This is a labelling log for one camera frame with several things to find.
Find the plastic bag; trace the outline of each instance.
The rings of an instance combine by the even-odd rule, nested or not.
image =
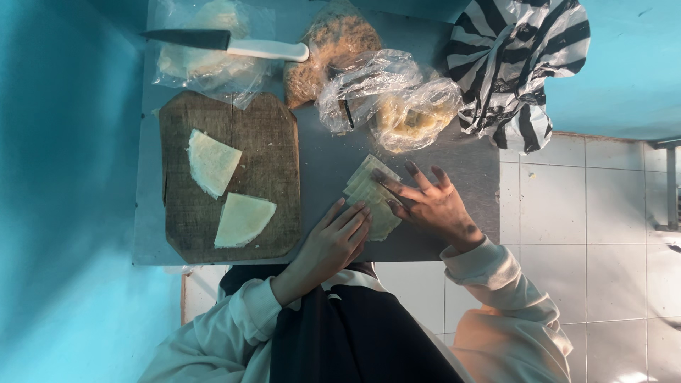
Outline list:
[[[371,124],[376,141],[399,153],[432,144],[456,116],[461,90],[451,78],[438,77],[399,93],[381,96]]]
[[[274,39],[274,11],[232,0],[159,0],[155,29],[228,29],[240,40]],[[187,88],[245,109],[272,75],[273,61],[158,43],[154,84]]]
[[[449,73],[466,95],[462,131],[521,155],[543,148],[553,129],[544,80],[577,74],[589,44],[586,10],[576,0],[471,1],[446,48]]]
[[[456,116],[461,90],[411,54],[384,49],[359,55],[322,89],[315,105],[332,133],[370,122],[376,141],[399,153],[435,141]]]
[[[166,274],[191,274],[196,269],[196,266],[164,266],[163,272]]]
[[[422,81],[421,69],[411,53],[394,49],[362,53],[321,90],[315,102],[319,120],[332,133],[352,130],[378,111],[379,95],[399,92]]]
[[[310,48],[310,58],[284,65],[284,99],[289,108],[316,100],[335,68],[345,67],[362,52],[381,49],[376,30],[348,0],[331,0],[300,41]]]

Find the finger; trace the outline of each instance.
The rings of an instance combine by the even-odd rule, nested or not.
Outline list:
[[[405,168],[407,172],[411,175],[411,178],[416,181],[416,185],[419,185],[421,191],[426,193],[429,189],[432,189],[432,183],[421,173],[421,170],[412,161],[405,162]]]
[[[350,256],[348,257],[347,262],[345,263],[345,266],[343,267],[344,269],[347,267],[347,265],[351,264],[352,261],[357,259],[357,257],[360,256],[360,254],[364,251],[364,244],[366,243],[366,240],[368,238],[369,238],[369,234],[367,233],[364,236],[364,238],[362,239],[362,241],[360,242],[360,244],[357,245],[357,247],[355,248],[355,251],[353,251],[352,254],[350,254]]]
[[[345,198],[341,197],[340,200],[337,200],[334,202],[334,204],[331,206],[331,209],[326,212],[324,217],[319,221],[319,223],[315,226],[313,230],[324,230],[326,229],[329,224],[334,220],[334,217],[336,217],[336,214],[338,211],[343,207],[345,203]]]
[[[343,212],[343,214],[340,215],[340,217],[336,218],[331,224],[329,224],[329,229],[333,231],[339,231],[345,224],[347,224],[352,217],[357,214],[358,211],[362,210],[364,208],[364,201],[357,201],[354,205],[350,207],[350,209],[347,209],[346,211]]]
[[[388,206],[390,206],[390,210],[392,210],[392,213],[395,217],[411,222],[412,224],[414,223],[411,214],[409,214],[409,212],[405,209],[404,206],[398,204],[397,201],[391,199],[387,199],[385,200],[385,202],[387,203]]]
[[[359,213],[355,214],[350,221],[348,221],[345,226],[343,226],[342,229],[340,229],[340,237],[348,239],[352,234],[355,234],[358,228],[364,223],[364,220],[370,216],[370,209],[369,207],[365,207],[364,209],[360,210]]]
[[[386,189],[394,192],[400,197],[409,198],[414,201],[419,201],[423,197],[423,193],[419,190],[414,189],[395,181],[392,177],[389,177],[381,169],[375,168],[371,171],[371,179],[385,186]]]
[[[441,190],[449,190],[453,187],[452,181],[449,179],[449,176],[447,176],[447,173],[442,170],[442,168],[437,165],[433,165],[430,167],[430,170],[433,174],[435,174],[435,178],[437,178],[437,181],[439,182],[438,187]]]
[[[350,247],[355,247],[356,249],[356,247],[360,245],[362,240],[368,235],[373,219],[373,215],[369,215],[364,222],[362,222],[362,225],[354,232],[354,234],[350,236],[350,238],[347,240],[347,242],[350,244]]]
[[[388,188],[386,188],[386,187],[383,187],[383,188],[384,188],[385,190],[388,190],[388,192],[391,193],[391,194],[393,195],[393,197],[395,197],[395,199],[397,199],[397,200],[400,201],[403,205],[405,205],[405,206],[407,207],[407,209],[411,208],[411,207],[414,206],[414,204],[416,203],[416,201],[410,200],[409,198],[406,198],[406,197],[402,197],[402,196],[398,195],[397,193],[395,193],[394,191],[392,191],[392,190],[390,190],[390,189],[388,189]]]

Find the black and white striped plastic bag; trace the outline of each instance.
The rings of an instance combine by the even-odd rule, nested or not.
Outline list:
[[[501,149],[531,153],[551,137],[544,80],[584,66],[590,42],[577,0],[473,0],[447,45],[449,74],[463,90],[462,130]]]

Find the dirty hand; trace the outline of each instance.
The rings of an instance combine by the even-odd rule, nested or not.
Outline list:
[[[473,250],[484,241],[484,235],[466,212],[463,201],[447,173],[438,166],[430,169],[437,178],[435,184],[407,161],[405,168],[419,187],[413,188],[390,178],[380,169],[371,178],[388,188],[402,204],[389,199],[387,203],[395,216],[439,235],[460,253]]]
[[[343,270],[364,250],[371,225],[370,209],[359,201],[338,218],[345,199],[336,201],[305,240],[298,257],[270,282],[284,307]]]

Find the sleeve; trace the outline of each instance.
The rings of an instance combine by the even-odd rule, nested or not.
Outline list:
[[[174,331],[156,350],[140,383],[241,382],[250,360],[267,381],[267,342],[274,333],[281,306],[270,280],[252,279],[207,313]]]
[[[482,303],[462,316],[450,347],[476,382],[570,381],[565,357],[572,345],[558,308],[506,247],[485,238],[473,251],[448,247],[440,257],[447,278]]]

